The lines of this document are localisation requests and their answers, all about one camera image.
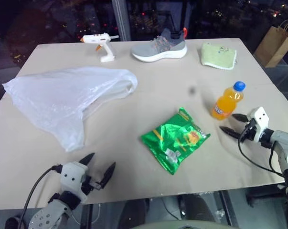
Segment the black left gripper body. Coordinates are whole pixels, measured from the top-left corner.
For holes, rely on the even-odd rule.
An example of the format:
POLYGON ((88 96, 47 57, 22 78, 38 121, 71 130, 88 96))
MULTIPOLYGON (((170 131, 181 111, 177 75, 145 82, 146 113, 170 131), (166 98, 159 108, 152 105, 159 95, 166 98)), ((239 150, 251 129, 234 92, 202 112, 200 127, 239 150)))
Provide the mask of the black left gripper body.
POLYGON ((94 189, 103 189, 103 185, 100 182, 95 182, 91 176, 86 176, 84 182, 82 183, 82 192, 88 195, 94 189))

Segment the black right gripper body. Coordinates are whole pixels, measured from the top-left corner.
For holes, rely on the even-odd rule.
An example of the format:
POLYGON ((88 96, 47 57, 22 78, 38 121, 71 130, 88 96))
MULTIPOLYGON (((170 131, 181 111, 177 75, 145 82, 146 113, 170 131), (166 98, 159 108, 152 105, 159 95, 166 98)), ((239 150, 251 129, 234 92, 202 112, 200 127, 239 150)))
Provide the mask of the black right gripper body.
POLYGON ((253 141, 256 135, 256 121, 251 118, 250 121, 245 125, 244 130, 240 134, 239 141, 242 143, 246 139, 253 141))

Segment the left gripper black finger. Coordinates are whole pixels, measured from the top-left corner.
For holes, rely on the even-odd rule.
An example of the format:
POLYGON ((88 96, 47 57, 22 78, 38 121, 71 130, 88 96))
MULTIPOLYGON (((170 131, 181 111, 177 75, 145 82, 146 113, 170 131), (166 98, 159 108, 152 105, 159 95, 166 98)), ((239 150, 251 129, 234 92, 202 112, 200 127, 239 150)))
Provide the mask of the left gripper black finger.
POLYGON ((95 153, 90 153, 90 154, 86 155, 84 158, 79 160, 79 163, 82 164, 82 165, 87 166, 94 155, 95 155, 95 153))
POLYGON ((114 162, 107 170, 106 172, 104 173, 104 177, 103 179, 101 180, 101 188, 103 189, 106 184, 109 182, 109 180, 112 178, 113 176, 113 173, 114 173, 114 170, 115 170, 115 167, 116 167, 116 162, 114 162))

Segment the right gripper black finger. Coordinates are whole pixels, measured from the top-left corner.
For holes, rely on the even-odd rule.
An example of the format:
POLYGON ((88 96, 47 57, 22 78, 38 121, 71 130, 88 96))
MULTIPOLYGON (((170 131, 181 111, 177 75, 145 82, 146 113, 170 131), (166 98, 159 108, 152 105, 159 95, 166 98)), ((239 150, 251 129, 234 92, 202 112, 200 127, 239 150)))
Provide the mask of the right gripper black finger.
POLYGON ((245 114, 232 114, 232 117, 239 122, 247 123, 248 117, 245 114))
POLYGON ((227 135, 235 138, 235 139, 239 139, 241 134, 236 132, 235 130, 229 128, 229 127, 226 127, 226 126, 219 126, 220 129, 227 135))

